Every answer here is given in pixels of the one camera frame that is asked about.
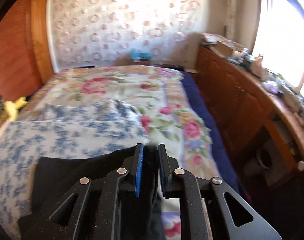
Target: blue floral pillow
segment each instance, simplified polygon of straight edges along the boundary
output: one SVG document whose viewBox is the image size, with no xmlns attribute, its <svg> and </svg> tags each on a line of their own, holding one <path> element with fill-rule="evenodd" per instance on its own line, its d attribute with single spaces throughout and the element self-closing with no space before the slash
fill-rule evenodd
<svg viewBox="0 0 304 240">
<path fill-rule="evenodd" d="M 126 118 L 127 120 L 130 120 L 134 122 L 135 124 L 141 126 L 142 123 L 140 121 L 140 117 L 142 114 L 140 111 L 135 107 L 132 106 L 124 101 L 116 100 L 116 107 L 119 111 L 119 113 L 122 115 L 122 117 Z"/>
<path fill-rule="evenodd" d="M 142 126 L 124 117 L 115 121 L 11 122 L 0 139 L 1 226 L 12 239 L 20 239 L 17 222 L 31 213 L 30 176 L 41 156 L 94 158 L 137 143 L 149 143 L 148 136 Z"/>
<path fill-rule="evenodd" d="M 103 100 L 91 106 L 60 106 L 48 104 L 44 109 L 44 119 L 56 119 L 65 122 L 84 122 L 88 120 L 114 121 L 122 117 L 112 99 Z"/>
</svg>

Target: cabinet door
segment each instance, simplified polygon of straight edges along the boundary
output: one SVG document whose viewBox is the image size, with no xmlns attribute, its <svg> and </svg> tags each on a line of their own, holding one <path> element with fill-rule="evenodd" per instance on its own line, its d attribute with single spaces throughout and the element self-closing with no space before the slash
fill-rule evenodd
<svg viewBox="0 0 304 240">
<path fill-rule="evenodd" d="M 225 71 L 222 72 L 220 83 L 215 87 L 219 92 L 213 103 L 215 112 L 219 116 L 217 125 L 225 127 L 230 123 L 240 105 L 243 90 L 237 78 Z"/>
<path fill-rule="evenodd" d="M 202 47 L 199 47 L 199 51 L 197 53 L 197 58 L 196 58 L 196 70 L 200 74 L 203 68 L 203 61 L 204 61 L 204 56 L 202 53 Z"/>
<path fill-rule="evenodd" d="M 236 114 L 223 132 L 228 152 L 233 154 L 242 150 L 263 125 L 263 117 L 264 110 L 257 98 L 245 92 Z"/>
<path fill-rule="evenodd" d="M 220 66 L 211 60 L 204 60 L 199 80 L 200 89 L 204 93 L 204 101 L 207 105 L 212 105 L 217 97 L 217 86 L 222 81 L 222 70 Z"/>
</svg>

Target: bed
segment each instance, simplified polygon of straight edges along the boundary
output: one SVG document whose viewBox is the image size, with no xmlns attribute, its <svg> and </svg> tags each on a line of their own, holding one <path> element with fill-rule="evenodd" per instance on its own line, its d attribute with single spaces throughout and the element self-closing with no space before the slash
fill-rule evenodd
<svg viewBox="0 0 304 240">
<path fill-rule="evenodd" d="M 244 196 L 213 118 L 188 73 L 150 66 L 64 70 L 0 137 L 0 224 L 19 239 L 40 156 L 82 159 L 136 143 L 164 143 L 197 177 L 221 176 Z M 165 236 L 180 239 L 179 202 L 166 200 Z"/>
</svg>

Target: wooden dresser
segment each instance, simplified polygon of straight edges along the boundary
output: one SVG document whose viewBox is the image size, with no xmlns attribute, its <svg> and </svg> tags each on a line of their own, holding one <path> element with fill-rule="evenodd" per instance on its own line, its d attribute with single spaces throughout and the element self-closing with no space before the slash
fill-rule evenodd
<svg viewBox="0 0 304 240">
<path fill-rule="evenodd" d="M 290 174 L 275 186 L 298 173 L 298 161 L 304 159 L 304 129 L 284 102 L 265 91 L 257 77 L 201 46 L 197 71 L 201 95 L 236 170 L 271 138 Z M 290 135 L 290 144 L 284 140 L 280 124 Z"/>
</svg>

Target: wallpaper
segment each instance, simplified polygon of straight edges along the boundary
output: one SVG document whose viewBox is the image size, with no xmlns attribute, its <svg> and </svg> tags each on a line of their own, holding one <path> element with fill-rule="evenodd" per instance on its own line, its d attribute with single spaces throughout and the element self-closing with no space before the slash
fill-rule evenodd
<svg viewBox="0 0 304 240">
<path fill-rule="evenodd" d="M 184 65 L 199 0 L 51 0 L 59 69 L 126 65 L 132 49 L 153 62 Z"/>
</svg>

